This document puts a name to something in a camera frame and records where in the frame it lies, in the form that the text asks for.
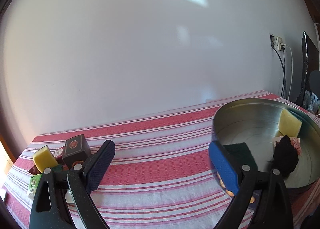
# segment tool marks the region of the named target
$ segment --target red striped tablecloth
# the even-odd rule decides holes
[[[26,195],[27,170],[33,166],[33,153],[45,145],[53,152],[66,139],[83,133],[92,153],[106,139],[116,145],[116,155],[101,185],[91,193],[111,228],[213,228],[230,198],[210,167],[212,119],[222,105],[242,98],[290,103],[259,91],[127,121],[39,135],[9,171],[4,183],[6,205],[20,226],[28,228],[32,201]],[[308,115],[319,123],[314,115]],[[292,205],[295,225],[315,206],[319,189],[317,181]],[[84,228],[75,206],[69,205],[69,209],[76,227]],[[239,228],[247,227],[252,214],[247,211]]]

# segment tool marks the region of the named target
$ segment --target silver screw head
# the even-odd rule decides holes
[[[242,169],[244,171],[249,171],[250,170],[250,166],[249,165],[242,165]]]
[[[51,172],[51,168],[46,168],[45,170],[44,170],[44,174],[49,174]]]
[[[82,165],[81,164],[76,164],[76,165],[74,165],[74,167],[73,167],[75,170],[80,170],[80,169],[82,169]]]
[[[272,172],[273,172],[273,174],[275,174],[275,175],[279,175],[279,174],[280,174],[280,171],[279,171],[278,169],[276,169],[276,168],[275,168]]]

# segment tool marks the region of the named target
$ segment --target electrical outlet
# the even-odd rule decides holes
[[[270,34],[270,42],[271,42],[271,47],[276,49],[277,48],[276,47],[276,37],[272,34]]]
[[[281,43],[282,43],[282,38],[279,37],[279,36],[276,36],[275,37],[275,47],[276,49],[278,49],[278,51],[282,51],[282,48],[281,48]]]

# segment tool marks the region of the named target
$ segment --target green scouring pad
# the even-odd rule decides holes
[[[250,168],[258,170],[258,166],[251,154],[251,151],[245,142],[224,145],[225,149],[231,154],[236,162],[241,167],[242,165],[249,165]]]

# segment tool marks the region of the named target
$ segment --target black box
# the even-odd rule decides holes
[[[62,160],[71,169],[74,165],[85,162],[90,154],[87,140],[81,134],[66,140]]]

